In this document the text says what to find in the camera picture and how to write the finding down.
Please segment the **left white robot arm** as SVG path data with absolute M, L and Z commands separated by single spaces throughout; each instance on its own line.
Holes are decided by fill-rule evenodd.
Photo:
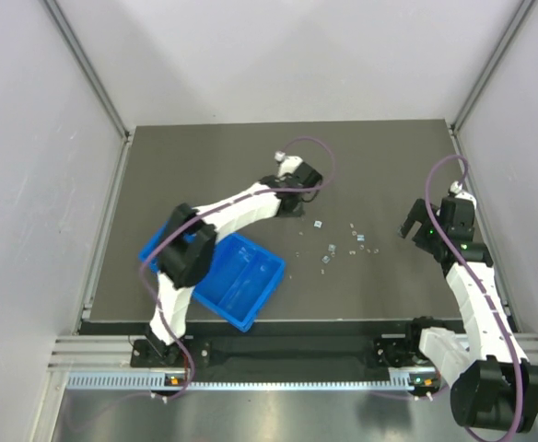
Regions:
M 323 175 L 314 167 L 301 157 L 285 156 L 275 175 L 228 198 L 176 206 L 142 266 L 157 266 L 156 307 L 146 332 L 155 351 L 166 355 L 184 336 L 193 290 L 208 275 L 222 239 L 264 219 L 302 215 L 304 195 L 322 185 Z

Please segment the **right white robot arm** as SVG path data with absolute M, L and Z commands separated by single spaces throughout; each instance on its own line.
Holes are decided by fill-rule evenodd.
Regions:
M 420 319 L 412 350 L 450 387 L 455 422 L 467 428 L 531 431 L 538 414 L 538 365 L 509 328 L 488 247 L 474 239 L 475 198 L 453 183 L 440 205 L 419 198 L 399 229 L 440 265 L 462 316 L 467 342 L 440 322 Z

